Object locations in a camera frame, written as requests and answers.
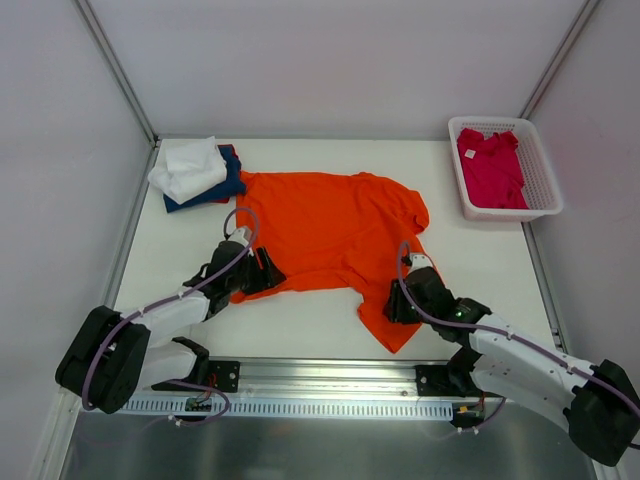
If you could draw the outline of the orange t-shirt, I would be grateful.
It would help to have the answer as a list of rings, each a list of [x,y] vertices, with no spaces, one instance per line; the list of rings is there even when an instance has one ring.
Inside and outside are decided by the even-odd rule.
[[[237,223],[260,226],[255,245],[286,277],[260,295],[351,288],[362,297],[362,324],[397,353],[419,327],[391,323],[383,308],[401,243],[424,250],[418,236],[430,215],[420,193],[370,173],[244,172],[240,178],[247,191],[236,198]]]

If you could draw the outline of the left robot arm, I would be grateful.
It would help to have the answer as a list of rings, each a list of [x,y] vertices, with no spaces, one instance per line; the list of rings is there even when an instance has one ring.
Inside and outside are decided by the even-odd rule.
[[[140,389],[207,386],[209,351],[179,330],[213,318],[236,293],[262,293],[285,279],[266,248],[224,240],[175,294],[128,314],[105,305],[91,310],[60,361],[55,381],[106,414],[120,410]]]

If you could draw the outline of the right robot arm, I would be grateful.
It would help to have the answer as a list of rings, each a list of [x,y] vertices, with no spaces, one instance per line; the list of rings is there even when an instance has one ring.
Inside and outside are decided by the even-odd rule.
[[[445,365],[418,368],[420,388],[512,400],[554,423],[608,467],[634,447],[639,395],[618,364],[595,365],[537,343],[489,307],[454,297],[431,266],[399,271],[385,313],[393,323],[427,324],[459,347]]]

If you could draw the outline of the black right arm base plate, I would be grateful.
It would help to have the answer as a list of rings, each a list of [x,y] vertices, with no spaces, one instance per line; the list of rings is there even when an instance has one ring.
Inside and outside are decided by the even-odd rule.
[[[424,396],[479,397],[481,390],[468,372],[450,365],[416,365],[417,393]]]

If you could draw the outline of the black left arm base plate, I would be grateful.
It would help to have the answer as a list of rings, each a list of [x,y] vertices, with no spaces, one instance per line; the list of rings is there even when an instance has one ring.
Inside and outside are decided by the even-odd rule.
[[[203,387],[217,389],[223,393],[236,393],[239,388],[241,363],[229,360],[199,360],[191,373],[179,384],[165,381],[151,386],[153,391],[197,391]]]

